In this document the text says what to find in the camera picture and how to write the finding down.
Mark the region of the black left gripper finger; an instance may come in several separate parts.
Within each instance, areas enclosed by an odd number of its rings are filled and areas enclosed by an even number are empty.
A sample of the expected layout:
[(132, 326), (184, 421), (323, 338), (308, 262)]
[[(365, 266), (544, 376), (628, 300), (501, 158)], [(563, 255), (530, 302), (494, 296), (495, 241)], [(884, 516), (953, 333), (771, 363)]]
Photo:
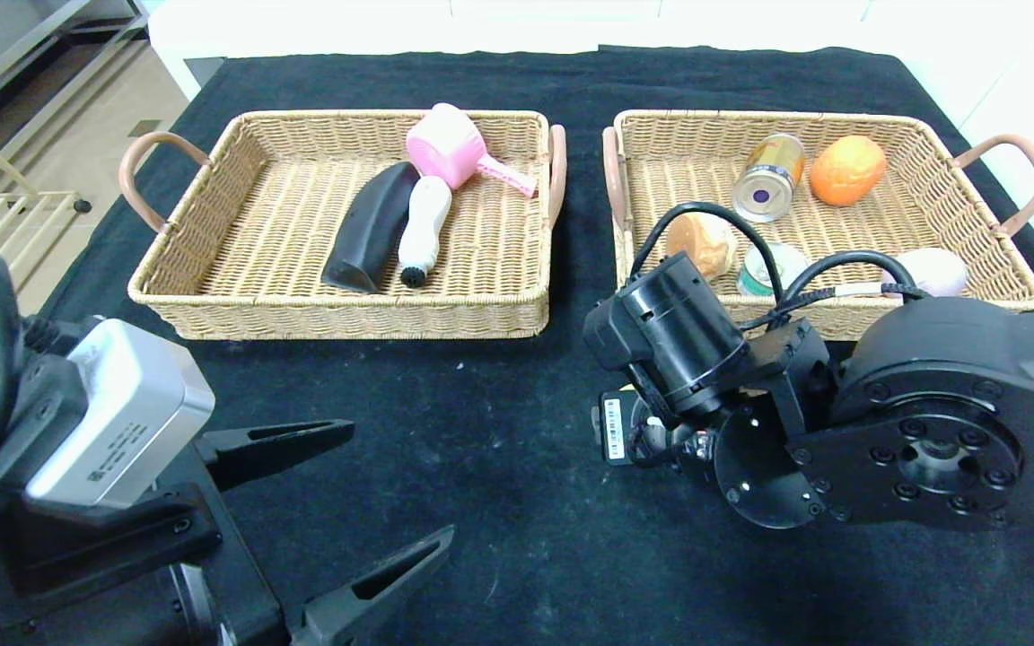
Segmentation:
[(266, 428), (202, 431), (197, 455), (219, 491), (285, 470), (349, 442), (355, 423), (317, 420), (284, 423)]
[(443, 567), (456, 527), (447, 525), (302, 607), (292, 645), (363, 645)]

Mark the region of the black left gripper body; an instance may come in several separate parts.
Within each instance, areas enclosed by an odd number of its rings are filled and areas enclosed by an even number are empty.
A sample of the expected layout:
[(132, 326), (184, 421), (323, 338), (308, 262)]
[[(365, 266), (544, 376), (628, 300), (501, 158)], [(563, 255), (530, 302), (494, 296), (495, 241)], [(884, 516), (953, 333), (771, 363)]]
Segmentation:
[(197, 450), (171, 463), (160, 488), (196, 485), (212, 511), (217, 541), (133, 584), (122, 609), (122, 645), (287, 645), (280, 604), (235, 525)]

